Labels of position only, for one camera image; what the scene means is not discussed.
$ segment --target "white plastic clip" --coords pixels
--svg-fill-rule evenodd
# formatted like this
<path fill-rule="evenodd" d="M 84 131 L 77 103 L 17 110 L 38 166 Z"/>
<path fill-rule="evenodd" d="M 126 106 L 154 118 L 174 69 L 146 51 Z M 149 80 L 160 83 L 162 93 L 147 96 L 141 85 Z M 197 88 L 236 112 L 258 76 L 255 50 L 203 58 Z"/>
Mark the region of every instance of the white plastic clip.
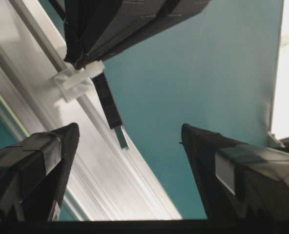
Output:
<path fill-rule="evenodd" d="M 94 61 L 86 65 L 85 69 L 76 70 L 69 67 L 53 77 L 66 102 L 70 102 L 88 90 L 93 89 L 92 78 L 100 75 L 104 70 L 102 61 Z"/>

